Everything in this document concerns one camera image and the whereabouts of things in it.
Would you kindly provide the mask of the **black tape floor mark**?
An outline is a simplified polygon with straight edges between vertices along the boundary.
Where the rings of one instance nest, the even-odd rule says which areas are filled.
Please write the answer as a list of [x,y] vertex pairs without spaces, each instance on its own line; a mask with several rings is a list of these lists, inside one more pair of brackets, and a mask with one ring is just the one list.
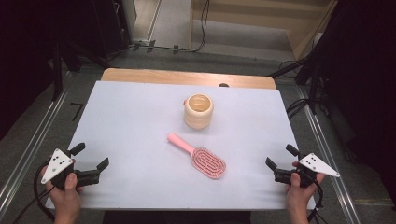
[[84,104],[71,102],[70,105],[77,107],[77,111],[74,117],[72,118],[72,121],[75,121],[78,118],[78,115],[80,114],[81,110],[83,109]]

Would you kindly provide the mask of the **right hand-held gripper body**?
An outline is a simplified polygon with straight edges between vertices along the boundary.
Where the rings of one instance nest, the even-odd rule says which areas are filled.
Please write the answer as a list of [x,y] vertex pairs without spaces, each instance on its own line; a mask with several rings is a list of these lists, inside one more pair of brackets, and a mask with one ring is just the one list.
[[298,165],[294,170],[283,170],[275,167],[275,182],[290,185],[291,175],[296,173],[300,176],[300,187],[307,188],[317,180],[317,174],[325,174],[334,177],[340,176],[337,171],[314,153],[299,155],[298,159]]

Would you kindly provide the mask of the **black metal stand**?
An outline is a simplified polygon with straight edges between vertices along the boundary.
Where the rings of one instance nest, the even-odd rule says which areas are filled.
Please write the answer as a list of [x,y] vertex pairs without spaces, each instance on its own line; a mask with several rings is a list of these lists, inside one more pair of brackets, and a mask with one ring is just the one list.
[[71,71],[80,71],[81,62],[78,59],[78,54],[88,58],[92,62],[98,64],[104,69],[110,65],[103,59],[96,56],[88,49],[74,43],[72,41],[57,40],[52,44],[52,71],[53,71],[53,95],[52,101],[55,102],[60,98],[64,90],[63,71],[61,61],[64,61],[66,66]]

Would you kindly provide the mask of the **white table cover board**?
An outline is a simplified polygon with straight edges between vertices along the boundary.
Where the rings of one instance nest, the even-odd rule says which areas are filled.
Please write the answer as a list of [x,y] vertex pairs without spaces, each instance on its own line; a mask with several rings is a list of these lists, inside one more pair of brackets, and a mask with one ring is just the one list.
[[[184,101],[199,93],[214,111],[207,127],[194,130]],[[225,174],[202,174],[169,133],[223,159]],[[85,208],[270,210],[284,208],[286,193],[265,160],[290,169],[286,146],[296,141],[277,90],[98,81],[71,143],[86,146],[76,156],[81,171],[109,159],[99,183],[81,193]]]

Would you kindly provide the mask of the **pink hairbrush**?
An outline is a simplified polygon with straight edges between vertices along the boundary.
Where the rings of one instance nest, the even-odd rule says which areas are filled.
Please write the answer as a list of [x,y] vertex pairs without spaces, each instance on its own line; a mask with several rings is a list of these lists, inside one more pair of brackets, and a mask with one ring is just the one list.
[[169,133],[167,140],[171,144],[189,152],[192,165],[205,176],[219,179],[225,174],[225,161],[209,150],[202,147],[192,147],[175,133]]

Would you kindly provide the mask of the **black tripod stand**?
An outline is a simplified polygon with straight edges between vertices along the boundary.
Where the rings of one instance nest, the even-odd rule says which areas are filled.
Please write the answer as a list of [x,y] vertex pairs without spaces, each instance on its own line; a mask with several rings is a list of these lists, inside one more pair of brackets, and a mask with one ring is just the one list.
[[293,118],[306,105],[308,105],[313,114],[316,115],[316,104],[320,103],[319,98],[316,96],[319,85],[319,54],[320,50],[313,48],[302,59],[294,61],[283,68],[279,68],[277,71],[269,75],[271,78],[277,78],[296,68],[300,68],[299,72],[294,78],[295,84],[297,86],[302,86],[307,81],[310,81],[310,90],[308,96],[303,99],[296,100],[286,109],[289,119]]

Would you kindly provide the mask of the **person's left hand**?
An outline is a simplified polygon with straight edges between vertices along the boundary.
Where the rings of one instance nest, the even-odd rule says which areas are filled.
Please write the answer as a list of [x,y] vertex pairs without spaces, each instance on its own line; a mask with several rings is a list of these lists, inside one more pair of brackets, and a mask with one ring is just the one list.
[[75,217],[78,220],[81,198],[77,183],[77,175],[70,173],[64,181],[64,190],[53,187],[50,181],[45,184],[55,207],[55,217]]

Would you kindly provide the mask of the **person's right hand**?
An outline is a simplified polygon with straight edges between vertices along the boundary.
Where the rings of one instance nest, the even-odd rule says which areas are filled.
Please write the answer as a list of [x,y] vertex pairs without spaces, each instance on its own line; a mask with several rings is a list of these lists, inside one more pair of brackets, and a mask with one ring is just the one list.
[[297,173],[293,173],[290,178],[290,184],[286,186],[286,208],[291,219],[307,218],[306,210],[308,202],[318,188],[316,184],[301,188],[300,184],[300,176]]

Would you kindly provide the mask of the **cream ribbed cup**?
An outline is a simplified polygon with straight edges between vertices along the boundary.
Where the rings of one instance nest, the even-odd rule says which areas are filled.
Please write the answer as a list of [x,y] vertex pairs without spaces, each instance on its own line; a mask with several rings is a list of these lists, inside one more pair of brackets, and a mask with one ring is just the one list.
[[207,127],[212,118],[214,104],[204,94],[191,95],[184,101],[184,121],[194,130],[202,130]]

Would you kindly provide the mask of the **black cabinet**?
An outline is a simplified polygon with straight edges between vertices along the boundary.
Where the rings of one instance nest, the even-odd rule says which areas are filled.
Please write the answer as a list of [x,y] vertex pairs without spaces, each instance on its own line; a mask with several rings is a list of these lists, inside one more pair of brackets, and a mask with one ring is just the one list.
[[126,49],[130,44],[129,28],[127,26],[122,0],[92,0],[99,34],[102,54]]

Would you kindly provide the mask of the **metal floor rail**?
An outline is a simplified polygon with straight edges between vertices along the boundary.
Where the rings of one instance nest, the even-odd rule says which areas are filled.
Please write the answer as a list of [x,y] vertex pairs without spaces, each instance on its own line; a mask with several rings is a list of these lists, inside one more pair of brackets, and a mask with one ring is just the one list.
[[0,141],[0,219],[14,199],[43,139],[60,110],[68,89],[55,101],[44,91]]
[[[332,155],[331,148],[329,147],[324,132],[322,131],[322,128],[319,124],[318,116],[313,114],[308,105],[304,107],[304,113],[308,119],[313,135],[315,136],[321,158],[333,169],[338,170],[338,166]],[[339,202],[346,218],[346,223],[361,224],[361,219],[359,218],[356,207],[352,198],[350,197],[343,177],[331,176],[330,180],[332,181],[332,186],[334,188],[337,201]]]

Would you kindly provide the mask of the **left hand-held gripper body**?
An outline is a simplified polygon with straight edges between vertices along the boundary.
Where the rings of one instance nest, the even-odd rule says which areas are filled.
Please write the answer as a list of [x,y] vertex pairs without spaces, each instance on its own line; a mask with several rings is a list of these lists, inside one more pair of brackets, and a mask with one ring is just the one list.
[[90,171],[75,170],[72,157],[73,155],[70,154],[69,150],[55,149],[49,159],[41,183],[46,184],[50,181],[55,188],[64,190],[65,179],[70,173],[74,173],[78,178],[78,188],[98,184],[101,172],[97,169]]

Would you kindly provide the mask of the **wooden platform step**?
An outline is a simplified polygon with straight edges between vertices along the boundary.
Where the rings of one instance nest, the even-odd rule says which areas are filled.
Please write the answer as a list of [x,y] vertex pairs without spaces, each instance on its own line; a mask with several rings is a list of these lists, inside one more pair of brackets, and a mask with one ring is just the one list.
[[311,51],[337,0],[189,0],[190,48],[300,60]]

